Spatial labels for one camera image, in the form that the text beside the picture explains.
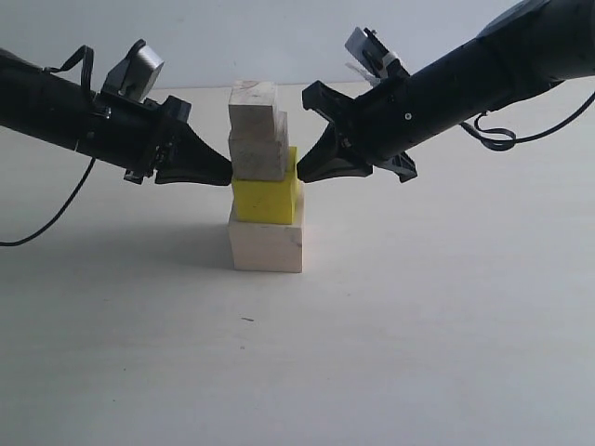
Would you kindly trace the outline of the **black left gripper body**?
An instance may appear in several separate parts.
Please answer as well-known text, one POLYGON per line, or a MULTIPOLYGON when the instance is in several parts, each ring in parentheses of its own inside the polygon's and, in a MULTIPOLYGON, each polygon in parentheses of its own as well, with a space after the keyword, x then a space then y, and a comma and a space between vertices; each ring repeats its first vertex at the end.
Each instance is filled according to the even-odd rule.
POLYGON ((73 97, 75 150, 125 170, 125 180, 140 184, 158 168, 160 152, 187 124, 191 104, 175 96, 162 103, 136 102, 111 94, 91 100, 73 97))

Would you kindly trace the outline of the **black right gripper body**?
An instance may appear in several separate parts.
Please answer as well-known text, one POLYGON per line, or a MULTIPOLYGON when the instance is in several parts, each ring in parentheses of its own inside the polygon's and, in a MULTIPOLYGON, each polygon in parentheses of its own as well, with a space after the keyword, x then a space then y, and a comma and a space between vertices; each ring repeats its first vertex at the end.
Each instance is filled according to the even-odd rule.
POLYGON ((417 80, 391 78, 357 98, 316 81, 302 91, 302 106, 334 126, 342 147, 406 182, 417 177, 416 164, 406 154, 418 131, 410 91, 417 80))

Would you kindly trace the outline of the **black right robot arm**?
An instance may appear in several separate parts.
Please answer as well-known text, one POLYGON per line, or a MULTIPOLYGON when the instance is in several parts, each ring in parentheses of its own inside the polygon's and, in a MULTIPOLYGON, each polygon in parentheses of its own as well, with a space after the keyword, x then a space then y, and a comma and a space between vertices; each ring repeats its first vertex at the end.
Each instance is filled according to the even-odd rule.
POLYGON ((303 107, 327 127, 297 163, 298 178, 367 177, 382 168, 405 182, 417 176, 408 155, 415 146, 460 126, 492 151, 509 150, 520 138, 503 128, 481 129, 481 117, 592 76, 594 5, 521 1, 417 72, 371 29, 356 28, 345 47, 371 87, 355 98, 322 82, 304 89, 303 107))

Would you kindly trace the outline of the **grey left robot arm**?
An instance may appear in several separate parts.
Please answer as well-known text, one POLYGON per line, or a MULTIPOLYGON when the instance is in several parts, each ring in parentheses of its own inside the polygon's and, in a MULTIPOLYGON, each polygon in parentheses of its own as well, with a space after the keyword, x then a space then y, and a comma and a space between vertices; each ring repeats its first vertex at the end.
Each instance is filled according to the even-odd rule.
POLYGON ((231 162, 189 126, 191 104, 148 97, 164 61, 139 39, 92 90, 94 51, 80 46, 61 66, 1 52, 1 124, 121 167, 127 181, 228 186, 231 162))

